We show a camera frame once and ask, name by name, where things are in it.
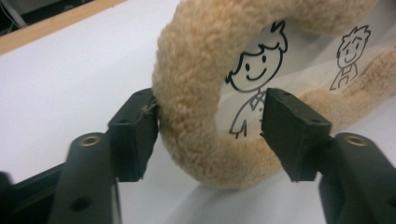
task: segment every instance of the screw hole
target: screw hole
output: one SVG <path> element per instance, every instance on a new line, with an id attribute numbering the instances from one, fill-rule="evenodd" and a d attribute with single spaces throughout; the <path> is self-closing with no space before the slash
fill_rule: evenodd
<path id="1" fill-rule="evenodd" d="M 318 119 L 311 119 L 311 122 L 313 123 L 320 123 L 320 121 Z"/>
<path id="2" fill-rule="evenodd" d="M 128 119 L 122 119 L 122 120 L 120 120 L 120 123 L 129 123 L 129 120 Z"/>
<path id="3" fill-rule="evenodd" d="M 86 210 L 92 204 L 90 197 L 81 197 L 73 201 L 71 209 L 73 212 L 81 212 Z"/>
<path id="4" fill-rule="evenodd" d="M 390 204 L 390 206 L 396 208 L 396 198 L 389 199 L 388 204 Z"/>
<path id="5" fill-rule="evenodd" d="M 100 137 L 98 136 L 88 136 L 81 140 L 81 145 L 84 147 L 90 147 L 96 145 L 100 142 Z"/>
<path id="6" fill-rule="evenodd" d="M 346 141 L 347 141 L 349 144 L 352 144 L 352 145 L 355 145 L 355 146 L 358 146 L 358 147 L 367 146 L 367 142 L 366 142 L 364 139 L 359 138 L 359 137 L 357 137 L 357 136 L 351 136 L 351 135 L 349 135 L 349 136 L 346 137 Z"/>

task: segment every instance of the cartoon face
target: cartoon face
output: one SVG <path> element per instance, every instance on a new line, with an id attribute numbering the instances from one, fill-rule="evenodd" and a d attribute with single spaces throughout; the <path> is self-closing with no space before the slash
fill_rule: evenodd
<path id="1" fill-rule="evenodd" d="M 343 43 L 337 52 L 337 62 L 340 68 L 348 67 L 359 59 L 369 35 L 370 31 L 367 30 L 367 26 L 363 26 L 359 30 L 355 27 L 349 35 L 343 36 Z"/>
<path id="2" fill-rule="evenodd" d="M 241 92 L 260 91 L 276 75 L 288 50 L 283 34 L 285 22 L 274 22 L 255 36 L 246 51 L 239 56 L 239 63 L 225 78 L 233 88 Z"/>
<path id="3" fill-rule="evenodd" d="M 261 48 L 256 54 L 242 53 L 235 71 L 230 72 L 228 79 L 236 90 L 255 91 L 267 84 L 279 69 L 283 57 L 281 50 Z"/>

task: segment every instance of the white table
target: white table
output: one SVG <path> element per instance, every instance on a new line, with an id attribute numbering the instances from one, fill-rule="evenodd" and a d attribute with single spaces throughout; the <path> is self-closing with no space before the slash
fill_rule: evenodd
<path id="1" fill-rule="evenodd" d="M 0 57 L 0 170 L 22 181 L 64 162 L 69 144 L 106 125 L 150 87 L 156 39 L 177 0 L 133 0 Z M 345 130 L 396 163 L 396 96 Z M 243 190 L 204 187 L 171 161 L 161 139 L 144 180 L 120 184 L 123 223 L 325 223 L 317 183 L 284 173 Z"/>

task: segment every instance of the drawn mouth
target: drawn mouth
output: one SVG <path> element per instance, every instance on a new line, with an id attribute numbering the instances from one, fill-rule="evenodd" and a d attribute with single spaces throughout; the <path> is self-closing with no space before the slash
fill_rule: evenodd
<path id="1" fill-rule="evenodd" d="M 345 57 L 344 62 L 345 62 L 345 63 L 350 63 L 350 62 L 352 62 L 352 61 L 355 59 L 356 55 L 357 55 L 357 53 L 355 53 L 355 55 L 353 55 L 353 57 L 351 58 L 351 60 L 347 60 L 347 57 Z"/>
<path id="2" fill-rule="evenodd" d="M 264 76 L 265 72 L 267 71 L 266 68 L 264 68 L 264 70 L 262 71 L 262 73 L 258 76 L 258 77 L 254 77 L 251 78 L 250 75 L 247 75 L 247 80 L 249 81 L 256 81 L 257 79 L 261 78 L 262 76 Z"/>

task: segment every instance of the brass screw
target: brass screw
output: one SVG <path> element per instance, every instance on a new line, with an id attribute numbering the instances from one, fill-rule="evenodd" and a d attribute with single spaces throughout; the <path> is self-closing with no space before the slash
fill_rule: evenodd
<path id="1" fill-rule="evenodd" d="M 100 142 L 100 137 L 92 135 L 85 137 L 84 139 L 81 140 L 80 144 L 84 147 L 90 147 L 93 145 L 96 145 Z"/>
<path id="2" fill-rule="evenodd" d="M 367 141 L 358 137 L 358 136 L 354 136 L 354 135 L 348 135 L 346 136 L 346 141 L 349 144 L 358 146 L 358 147 L 365 147 L 367 146 Z"/>

